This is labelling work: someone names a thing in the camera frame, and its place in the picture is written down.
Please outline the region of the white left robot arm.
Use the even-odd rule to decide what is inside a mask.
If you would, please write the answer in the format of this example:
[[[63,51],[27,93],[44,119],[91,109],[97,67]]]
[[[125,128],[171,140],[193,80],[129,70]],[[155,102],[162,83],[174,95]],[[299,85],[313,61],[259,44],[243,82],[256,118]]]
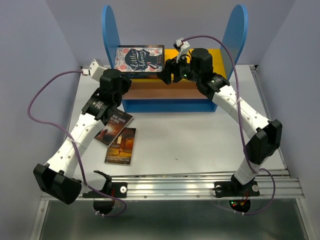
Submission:
[[[99,87],[93,92],[81,110],[71,132],[54,122],[29,118],[37,123],[54,126],[66,134],[57,152],[45,163],[37,164],[33,175],[39,188],[50,196],[69,205],[81,194],[88,184],[81,157],[95,136],[107,125],[122,102],[122,97],[131,87],[131,80],[117,69],[105,69],[99,80]],[[75,179],[76,167],[82,172],[82,180]]]

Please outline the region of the Little Women book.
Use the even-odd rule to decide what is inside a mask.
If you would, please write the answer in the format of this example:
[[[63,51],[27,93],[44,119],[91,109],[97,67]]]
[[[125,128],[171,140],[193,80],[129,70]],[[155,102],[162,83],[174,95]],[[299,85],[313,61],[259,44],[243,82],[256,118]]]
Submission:
[[[164,45],[120,45],[115,52],[114,68],[124,73],[153,74],[164,65]]]

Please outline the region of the A Tale of Two Cities book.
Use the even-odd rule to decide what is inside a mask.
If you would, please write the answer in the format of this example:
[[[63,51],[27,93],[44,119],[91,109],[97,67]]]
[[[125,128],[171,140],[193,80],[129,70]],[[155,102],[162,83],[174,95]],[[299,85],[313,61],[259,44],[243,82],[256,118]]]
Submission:
[[[154,72],[154,71],[151,71],[151,72],[144,72],[144,71],[125,72],[125,71],[122,71],[121,73],[129,78],[138,77],[138,76],[140,76],[140,77],[142,77],[142,76],[157,76],[157,74],[158,74],[158,72]]]

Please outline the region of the Three Days to See book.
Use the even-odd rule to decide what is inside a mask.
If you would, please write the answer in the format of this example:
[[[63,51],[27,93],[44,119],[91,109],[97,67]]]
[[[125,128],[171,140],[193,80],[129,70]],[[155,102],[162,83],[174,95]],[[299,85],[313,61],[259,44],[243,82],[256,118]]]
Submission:
[[[117,109],[95,139],[109,147],[132,119],[132,115]]]

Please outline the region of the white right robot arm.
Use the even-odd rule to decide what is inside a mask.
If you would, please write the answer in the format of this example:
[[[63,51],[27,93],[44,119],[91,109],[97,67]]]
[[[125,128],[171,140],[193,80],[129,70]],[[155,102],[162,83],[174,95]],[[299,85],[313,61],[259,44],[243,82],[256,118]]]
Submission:
[[[244,159],[229,181],[214,184],[217,198],[241,197],[253,191],[254,179],[264,162],[280,147],[283,125],[279,120],[269,120],[240,97],[222,75],[214,72],[213,57],[205,48],[194,49],[190,56],[178,56],[165,61],[164,69],[157,74],[165,84],[178,83],[185,79],[194,82],[198,91],[215,105],[221,107],[240,130]]]

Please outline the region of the Jane Eyre book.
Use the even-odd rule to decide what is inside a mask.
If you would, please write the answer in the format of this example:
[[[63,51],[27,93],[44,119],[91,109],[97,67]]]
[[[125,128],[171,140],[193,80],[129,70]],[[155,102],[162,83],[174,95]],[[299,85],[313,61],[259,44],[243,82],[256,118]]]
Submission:
[[[132,77],[132,79],[135,79],[135,80],[159,80],[159,78],[155,75],[152,75],[152,76],[138,76],[138,77]]]

